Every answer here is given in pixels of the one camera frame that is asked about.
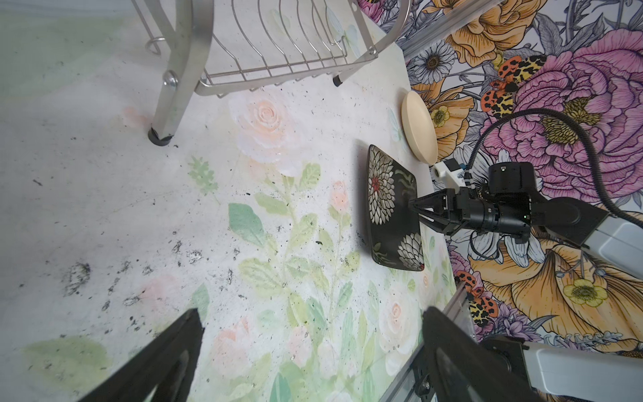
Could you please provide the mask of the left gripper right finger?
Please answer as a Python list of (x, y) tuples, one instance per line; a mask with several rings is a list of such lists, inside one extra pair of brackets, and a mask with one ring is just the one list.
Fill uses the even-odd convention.
[(541, 401), (528, 382), (452, 323), (438, 308), (423, 314), (431, 387), (444, 401)]

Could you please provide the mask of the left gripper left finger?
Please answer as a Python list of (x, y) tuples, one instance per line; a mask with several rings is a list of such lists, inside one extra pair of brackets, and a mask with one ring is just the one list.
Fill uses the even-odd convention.
[(204, 336), (196, 308), (187, 310), (83, 401), (186, 401)]

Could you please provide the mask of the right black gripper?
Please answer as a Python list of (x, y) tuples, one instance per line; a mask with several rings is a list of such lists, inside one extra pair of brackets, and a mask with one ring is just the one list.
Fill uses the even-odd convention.
[(411, 199), (410, 209), (421, 224), (443, 235), (462, 229), (527, 239), (531, 233), (532, 201), (542, 201), (536, 175), (528, 162), (499, 162), (488, 169), (480, 188), (460, 186)]

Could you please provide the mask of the dark square floral plate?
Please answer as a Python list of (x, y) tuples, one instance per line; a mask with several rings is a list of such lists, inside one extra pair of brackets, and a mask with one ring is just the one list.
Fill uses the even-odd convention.
[(401, 271), (423, 271), (420, 220), (410, 208), (418, 197), (408, 169), (375, 145), (368, 148), (368, 239), (374, 262)]

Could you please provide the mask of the beige round plate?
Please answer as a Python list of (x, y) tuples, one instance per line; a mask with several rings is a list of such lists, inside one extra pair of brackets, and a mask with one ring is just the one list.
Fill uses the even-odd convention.
[(401, 105), (401, 121), (411, 151), (429, 166), (438, 159), (438, 142), (435, 126), (424, 101), (417, 92), (409, 91)]

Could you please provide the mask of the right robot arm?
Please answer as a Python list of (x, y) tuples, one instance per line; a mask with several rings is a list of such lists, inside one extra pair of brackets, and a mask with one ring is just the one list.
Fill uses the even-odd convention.
[(487, 183), (457, 171), (410, 209), (441, 234), (497, 236), (457, 271), (475, 342), (435, 308), (423, 359), (441, 401), (642, 398), (642, 224), (614, 206), (545, 199), (525, 162), (490, 167)]

